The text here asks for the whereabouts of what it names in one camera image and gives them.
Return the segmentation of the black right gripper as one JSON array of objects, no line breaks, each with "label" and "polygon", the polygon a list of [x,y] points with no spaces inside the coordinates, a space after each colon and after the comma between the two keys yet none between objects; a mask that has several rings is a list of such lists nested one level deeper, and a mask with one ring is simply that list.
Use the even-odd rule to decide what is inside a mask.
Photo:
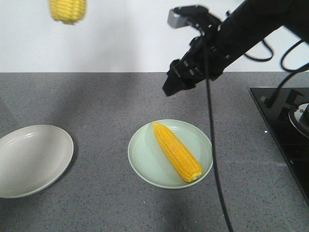
[{"label": "black right gripper", "polygon": [[192,89],[205,79],[216,79],[228,66],[229,41],[226,36],[208,40],[206,36],[195,37],[190,49],[181,59],[171,62],[167,79],[162,87],[166,96]]}]

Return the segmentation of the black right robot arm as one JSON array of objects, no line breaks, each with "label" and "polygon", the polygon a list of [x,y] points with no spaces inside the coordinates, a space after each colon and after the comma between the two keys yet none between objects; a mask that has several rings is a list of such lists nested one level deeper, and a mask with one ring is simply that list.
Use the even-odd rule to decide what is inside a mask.
[{"label": "black right robot arm", "polygon": [[169,11],[168,24],[173,28],[191,26],[201,34],[190,42],[181,59],[170,64],[163,91],[171,96],[205,79],[217,79],[226,67],[282,26],[308,42],[309,2],[245,0],[224,21],[204,6],[181,6]]}]

